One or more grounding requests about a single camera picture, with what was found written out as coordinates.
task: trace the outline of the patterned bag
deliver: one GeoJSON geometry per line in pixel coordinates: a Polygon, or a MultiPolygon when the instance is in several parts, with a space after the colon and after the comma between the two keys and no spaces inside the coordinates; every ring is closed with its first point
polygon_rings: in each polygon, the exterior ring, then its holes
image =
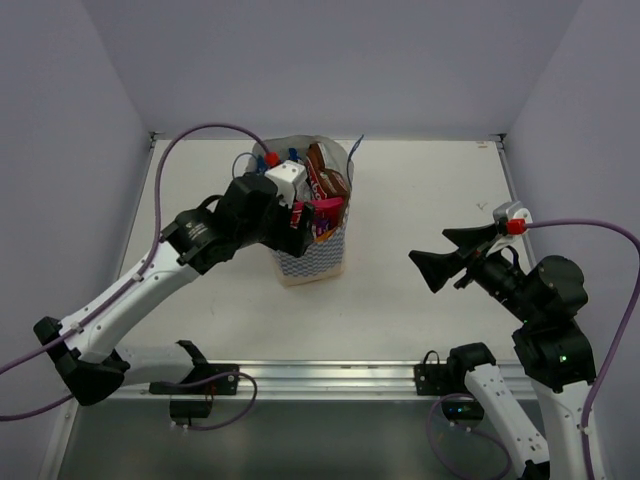
{"type": "MultiPolygon", "coordinates": [[[[348,171],[347,176],[349,184],[353,181],[353,163],[342,146],[327,137],[295,135],[292,137],[277,138],[267,140],[266,144],[271,151],[277,152],[281,159],[289,158],[289,148],[295,148],[300,155],[306,154],[312,143],[321,143],[330,155],[344,162],[348,171]]],[[[260,155],[262,149],[254,146],[254,155],[260,155]]],[[[255,170],[256,164],[249,162],[248,171],[255,170]]],[[[315,240],[315,243],[309,246],[307,252],[301,258],[292,257],[282,252],[271,252],[275,260],[275,271],[278,280],[283,285],[301,285],[303,283],[315,282],[325,278],[340,275],[344,271],[344,252],[345,252],[345,234],[347,230],[348,206],[345,211],[342,225],[333,229],[327,235],[323,235],[315,240]]]]}

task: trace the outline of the blue wire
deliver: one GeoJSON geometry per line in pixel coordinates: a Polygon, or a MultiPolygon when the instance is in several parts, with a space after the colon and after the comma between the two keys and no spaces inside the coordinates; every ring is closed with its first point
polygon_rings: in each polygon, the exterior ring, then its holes
{"type": "Polygon", "coordinates": [[[351,151],[349,152],[349,156],[347,157],[347,177],[349,179],[350,187],[353,185],[353,180],[351,178],[351,174],[349,173],[349,165],[353,163],[353,154],[356,153],[356,150],[360,146],[360,143],[362,143],[363,138],[364,138],[364,133],[360,135],[360,138],[356,140],[356,143],[353,144],[353,147],[351,147],[351,151]]]}
{"type": "Polygon", "coordinates": [[[231,165],[231,176],[233,178],[236,178],[236,163],[238,163],[238,160],[240,160],[242,157],[246,156],[246,155],[251,155],[251,157],[256,161],[256,163],[258,162],[258,157],[256,157],[253,153],[251,152],[243,152],[240,155],[238,155],[236,157],[236,159],[233,161],[233,164],[231,165]]]}

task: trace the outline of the red connector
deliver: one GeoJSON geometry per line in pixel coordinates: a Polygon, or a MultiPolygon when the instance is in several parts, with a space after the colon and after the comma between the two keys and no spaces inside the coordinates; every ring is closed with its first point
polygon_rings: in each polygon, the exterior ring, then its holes
{"type": "Polygon", "coordinates": [[[507,222],[507,233],[509,235],[522,235],[527,231],[527,224],[524,218],[514,218],[507,222]]]}

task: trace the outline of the black bracket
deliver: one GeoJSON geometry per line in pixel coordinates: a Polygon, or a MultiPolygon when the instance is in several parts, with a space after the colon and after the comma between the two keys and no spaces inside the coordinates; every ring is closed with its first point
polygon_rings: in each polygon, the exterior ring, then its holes
{"type": "MultiPolygon", "coordinates": [[[[193,370],[180,382],[182,384],[194,383],[221,373],[240,370],[240,366],[236,363],[209,363],[198,347],[188,340],[180,340],[178,345],[187,351],[193,361],[193,370]]],[[[149,393],[152,395],[201,396],[201,398],[172,398],[169,400],[169,416],[180,425],[191,425],[191,420],[194,418],[207,418],[211,414],[213,400],[216,396],[235,395],[237,391],[237,375],[227,375],[199,387],[185,388],[162,382],[153,382],[149,385],[149,393]]]]}
{"type": "MultiPolygon", "coordinates": [[[[185,378],[182,383],[192,383],[198,380],[204,380],[207,377],[212,377],[224,372],[237,372],[240,370],[240,366],[236,363],[208,363],[206,367],[198,370],[198,376],[200,378],[190,378],[193,375],[194,369],[185,378]]],[[[149,385],[149,393],[152,395],[226,395],[233,396],[238,390],[238,376],[229,375],[227,377],[211,382],[207,385],[200,387],[182,388],[166,385],[161,382],[154,382],[149,385]]]]}
{"type": "Polygon", "coordinates": [[[419,363],[413,366],[413,381],[420,397],[466,393],[453,381],[446,363],[419,363]]]}

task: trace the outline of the brown package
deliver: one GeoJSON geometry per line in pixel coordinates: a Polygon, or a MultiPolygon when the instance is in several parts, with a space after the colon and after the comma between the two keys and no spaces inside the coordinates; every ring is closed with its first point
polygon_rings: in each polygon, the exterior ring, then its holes
{"type": "Polygon", "coordinates": [[[349,187],[335,170],[326,168],[322,150],[317,143],[312,144],[307,151],[307,172],[311,184],[311,196],[314,200],[342,197],[344,204],[340,212],[340,225],[344,212],[349,204],[349,187]]]}

